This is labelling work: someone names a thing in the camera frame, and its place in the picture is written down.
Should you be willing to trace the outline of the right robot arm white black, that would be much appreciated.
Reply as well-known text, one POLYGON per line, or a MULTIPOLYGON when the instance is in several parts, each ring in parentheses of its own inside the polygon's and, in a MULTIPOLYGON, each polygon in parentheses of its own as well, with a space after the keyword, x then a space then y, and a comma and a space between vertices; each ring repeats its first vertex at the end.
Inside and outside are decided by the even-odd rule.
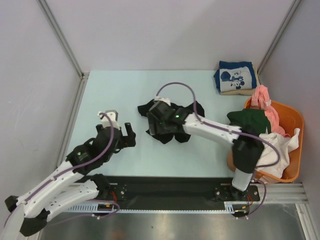
POLYGON ((195 135, 231 148, 235 171, 230 194, 237 201, 242 201, 248 196, 248 187, 264 150, 263 143, 253 134, 250 127, 242 129, 211 121, 200 117, 195 110, 186 107, 174 109, 162 100, 152 104, 146 112, 146 117, 152 136, 169 133, 195 135))

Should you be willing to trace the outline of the black t-shirt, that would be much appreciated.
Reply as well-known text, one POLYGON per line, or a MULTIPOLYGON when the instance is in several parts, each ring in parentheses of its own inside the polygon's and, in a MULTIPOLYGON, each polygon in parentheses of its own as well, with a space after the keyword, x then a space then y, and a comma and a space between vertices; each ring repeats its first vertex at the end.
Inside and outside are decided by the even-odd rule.
POLYGON ((183 130, 186 118, 194 113, 193 104, 188 106, 167 104, 160 100, 150 100, 148 103, 137 107, 138 113, 148 120, 147 134, 162 144, 167 144, 172 139, 179 143, 186 143, 191 135, 183 130))

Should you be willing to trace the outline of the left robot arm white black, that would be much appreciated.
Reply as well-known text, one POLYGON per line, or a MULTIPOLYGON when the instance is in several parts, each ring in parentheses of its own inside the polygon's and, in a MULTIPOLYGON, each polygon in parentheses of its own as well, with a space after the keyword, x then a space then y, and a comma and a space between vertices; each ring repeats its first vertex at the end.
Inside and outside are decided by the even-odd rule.
POLYGON ((135 147, 136 133, 129 122, 124 126, 126 135, 123 135, 120 127, 98 124, 96 137, 76 146, 42 183, 24 195, 11 195, 5 200, 11 213, 18 206, 23 206, 20 234, 32 236, 68 208, 89 200, 104 201, 110 196, 111 185, 103 174, 89 177, 73 190, 65 191, 65 188, 108 162, 113 154, 127 147, 135 147))

